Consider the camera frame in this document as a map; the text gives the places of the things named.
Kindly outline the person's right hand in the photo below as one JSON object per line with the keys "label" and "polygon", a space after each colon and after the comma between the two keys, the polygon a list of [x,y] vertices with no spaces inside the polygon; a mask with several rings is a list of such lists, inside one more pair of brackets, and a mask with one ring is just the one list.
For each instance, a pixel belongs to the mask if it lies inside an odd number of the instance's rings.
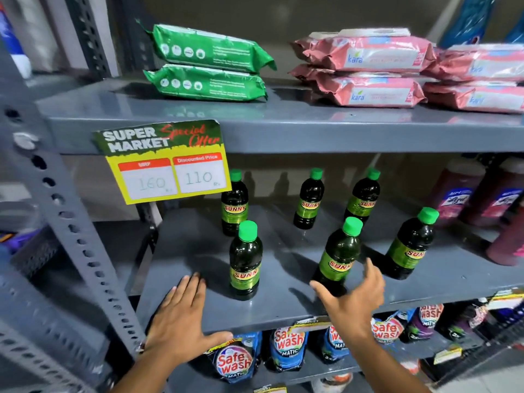
{"label": "person's right hand", "polygon": [[341,297],[341,310],[336,314],[328,314],[333,326],[364,327],[370,325],[373,311],[384,301],[385,281],[379,268],[370,258],[366,258],[363,280],[359,286]]}

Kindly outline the person's left hand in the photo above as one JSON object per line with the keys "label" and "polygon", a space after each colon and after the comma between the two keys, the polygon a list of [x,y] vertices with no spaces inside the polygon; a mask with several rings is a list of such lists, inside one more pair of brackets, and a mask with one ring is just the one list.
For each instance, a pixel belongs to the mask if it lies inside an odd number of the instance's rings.
{"label": "person's left hand", "polygon": [[181,310],[181,297],[190,277],[184,276],[177,285],[176,296],[178,301],[172,314],[161,315],[160,307],[157,310],[149,328],[144,350],[162,345],[179,345],[189,347],[192,350],[200,350],[202,354],[207,352],[203,350],[203,337],[206,335],[202,332],[202,314],[206,300],[206,282],[203,278],[200,277],[198,314],[191,316]]}

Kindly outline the person's right forearm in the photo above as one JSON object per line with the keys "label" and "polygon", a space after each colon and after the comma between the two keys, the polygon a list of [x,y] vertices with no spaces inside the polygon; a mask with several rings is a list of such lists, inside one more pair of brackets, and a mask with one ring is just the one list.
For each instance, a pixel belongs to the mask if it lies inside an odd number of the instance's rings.
{"label": "person's right forearm", "polygon": [[376,342],[370,325],[336,329],[374,393],[432,393]]}

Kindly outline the person's left forearm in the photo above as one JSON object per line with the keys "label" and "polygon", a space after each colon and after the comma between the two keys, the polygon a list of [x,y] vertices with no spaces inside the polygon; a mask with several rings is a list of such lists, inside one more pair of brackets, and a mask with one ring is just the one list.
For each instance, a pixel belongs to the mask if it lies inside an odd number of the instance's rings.
{"label": "person's left forearm", "polygon": [[162,393],[173,370],[201,354],[179,345],[146,349],[108,393]]}

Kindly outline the row of detergent refill pouches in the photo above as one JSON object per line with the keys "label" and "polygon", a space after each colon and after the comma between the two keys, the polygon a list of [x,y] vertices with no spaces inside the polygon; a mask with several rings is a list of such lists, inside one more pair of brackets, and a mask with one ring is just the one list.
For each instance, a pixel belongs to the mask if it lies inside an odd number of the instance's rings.
{"label": "row of detergent refill pouches", "polygon": [[[442,335],[456,341],[473,331],[487,315],[487,300],[473,301],[452,319],[447,327],[441,322],[445,310],[453,304],[425,305],[408,311],[377,314],[371,320],[374,339],[385,348],[396,347],[397,343],[413,344],[431,339],[437,326],[443,328]],[[261,356],[276,372],[299,370],[305,361],[306,346],[310,345],[325,364],[333,364],[350,355],[333,325],[325,330],[293,334],[290,327],[239,334],[227,344],[205,352],[220,379],[237,383],[252,377]]]}

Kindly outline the group of green-capped dark bottles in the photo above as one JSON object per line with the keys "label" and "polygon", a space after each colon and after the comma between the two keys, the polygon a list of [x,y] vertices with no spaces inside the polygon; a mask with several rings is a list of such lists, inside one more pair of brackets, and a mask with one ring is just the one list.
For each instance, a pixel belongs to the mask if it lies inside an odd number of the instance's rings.
{"label": "group of green-capped dark bottles", "polygon": [[[301,185],[299,203],[293,224],[301,230],[313,227],[324,196],[322,169],[312,168],[310,176]],[[366,178],[355,189],[360,197],[352,197],[344,214],[341,228],[332,233],[326,244],[313,280],[323,284],[336,295],[344,288],[349,270],[361,250],[359,235],[369,218],[371,208],[379,194],[377,179],[380,172],[369,169]],[[234,239],[230,246],[230,285],[237,295],[251,296],[259,285],[259,271],[263,257],[263,244],[258,227],[247,219],[248,190],[242,182],[239,169],[230,170],[232,190],[222,193],[222,230]]]}

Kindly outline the yellow and green price sign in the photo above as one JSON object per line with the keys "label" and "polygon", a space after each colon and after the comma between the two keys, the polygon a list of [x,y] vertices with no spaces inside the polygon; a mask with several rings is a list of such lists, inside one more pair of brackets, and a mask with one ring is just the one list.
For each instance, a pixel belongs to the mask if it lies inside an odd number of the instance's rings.
{"label": "yellow and green price sign", "polygon": [[164,122],[93,133],[127,205],[216,194],[232,188],[214,119]]}

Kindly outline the purple packet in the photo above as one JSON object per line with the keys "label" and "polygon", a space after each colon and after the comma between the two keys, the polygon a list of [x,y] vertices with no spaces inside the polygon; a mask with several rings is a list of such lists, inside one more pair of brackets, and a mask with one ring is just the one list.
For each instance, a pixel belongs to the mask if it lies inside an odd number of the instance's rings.
{"label": "purple packet", "polygon": [[27,244],[33,237],[35,237],[41,229],[26,233],[12,233],[6,231],[0,231],[0,249],[9,255],[15,254],[25,244]]}

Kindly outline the maroon liquid bottle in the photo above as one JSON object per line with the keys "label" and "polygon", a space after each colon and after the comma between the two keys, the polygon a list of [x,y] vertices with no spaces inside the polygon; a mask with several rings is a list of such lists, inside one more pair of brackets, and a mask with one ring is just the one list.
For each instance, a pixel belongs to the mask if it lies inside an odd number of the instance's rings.
{"label": "maroon liquid bottle", "polygon": [[487,168],[458,219],[476,227],[494,226],[523,192],[524,158],[510,156]]}
{"label": "maroon liquid bottle", "polygon": [[511,223],[488,246],[486,256],[495,264],[511,267],[524,260],[524,198]]}
{"label": "maroon liquid bottle", "polygon": [[457,157],[448,161],[424,203],[439,212],[435,227],[455,221],[485,173],[486,168],[476,159]]}

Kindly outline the grey metal shelf rack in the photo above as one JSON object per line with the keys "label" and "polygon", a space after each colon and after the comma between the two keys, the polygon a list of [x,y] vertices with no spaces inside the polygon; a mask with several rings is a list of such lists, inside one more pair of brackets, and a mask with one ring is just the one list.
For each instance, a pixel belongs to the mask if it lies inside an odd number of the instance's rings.
{"label": "grey metal shelf rack", "polygon": [[145,85],[112,78],[79,89],[34,101],[5,47],[0,44],[0,156],[18,173],[48,223],[43,231],[12,257],[0,261],[0,354],[27,373],[45,381],[32,390],[97,393],[102,387],[98,352],[92,350],[55,307],[17,268],[15,262],[29,255],[38,239],[48,240],[68,254],[83,284],[103,312],[113,332],[136,356],[157,305],[185,273],[189,262],[204,272],[208,283],[223,267],[211,258],[226,255],[226,238],[211,221],[218,211],[209,207],[167,211],[160,228],[146,223],[118,222],[122,232],[107,232],[116,241],[109,248],[138,248],[131,243],[158,235],[154,258],[135,310],[128,300],[133,273],[118,275],[78,196],[62,155],[94,155],[93,133],[146,122],[185,121],[176,116],[184,106],[198,117],[219,122],[226,151],[232,154],[350,154],[524,151],[524,118],[500,114],[439,111],[416,107],[410,121],[394,120],[399,114],[336,112],[334,108],[308,105],[299,90],[277,86],[260,104],[221,104],[164,100]]}

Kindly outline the pink wipes packet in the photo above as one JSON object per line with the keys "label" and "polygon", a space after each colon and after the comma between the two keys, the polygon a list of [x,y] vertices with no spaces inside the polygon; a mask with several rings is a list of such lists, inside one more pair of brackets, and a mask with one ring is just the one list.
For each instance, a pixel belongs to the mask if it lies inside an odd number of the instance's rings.
{"label": "pink wipes packet", "polygon": [[457,111],[524,114],[524,86],[503,81],[425,83],[429,104]]}
{"label": "pink wipes packet", "polygon": [[408,28],[312,32],[290,45],[307,64],[335,72],[421,73],[437,59],[433,44]]}
{"label": "pink wipes packet", "polygon": [[410,109],[428,102],[418,74],[336,72],[308,64],[296,66],[289,74],[311,88],[312,99],[337,106]]}
{"label": "pink wipes packet", "polygon": [[443,50],[422,75],[442,81],[524,81],[524,44],[463,44]]}

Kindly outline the green wipes packet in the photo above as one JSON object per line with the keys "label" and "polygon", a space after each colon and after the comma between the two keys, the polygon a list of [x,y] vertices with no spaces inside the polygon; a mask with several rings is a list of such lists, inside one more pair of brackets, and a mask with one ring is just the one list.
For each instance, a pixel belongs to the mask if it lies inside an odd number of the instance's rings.
{"label": "green wipes packet", "polygon": [[268,99],[265,82],[256,74],[181,64],[165,64],[143,74],[166,96],[233,102]]}
{"label": "green wipes packet", "polygon": [[157,24],[145,30],[156,55],[165,62],[259,74],[274,59],[257,42],[175,25]]}

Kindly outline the white and blue bottle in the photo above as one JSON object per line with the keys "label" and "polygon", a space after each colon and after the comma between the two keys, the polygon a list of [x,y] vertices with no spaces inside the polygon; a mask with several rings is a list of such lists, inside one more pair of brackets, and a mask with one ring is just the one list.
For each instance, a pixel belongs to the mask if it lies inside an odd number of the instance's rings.
{"label": "white and blue bottle", "polygon": [[23,51],[22,45],[15,35],[13,26],[0,2],[0,36],[11,55],[18,71],[24,79],[32,78],[32,66],[29,57]]}

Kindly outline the blue glossy pouch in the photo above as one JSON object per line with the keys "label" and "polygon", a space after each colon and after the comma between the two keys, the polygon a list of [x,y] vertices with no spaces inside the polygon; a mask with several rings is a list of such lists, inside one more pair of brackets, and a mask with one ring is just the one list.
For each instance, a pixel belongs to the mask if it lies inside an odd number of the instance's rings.
{"label": "blue glossy pouch", "polygon": [[462,0],[458,15],[452,20],[437,45],[448,49],[454,45],[480,43],[496,0]]}
{"label": "blue glossy pouch", "polygon": [[508,44],[524,44],[524,17],[510,30],[504,42]]}

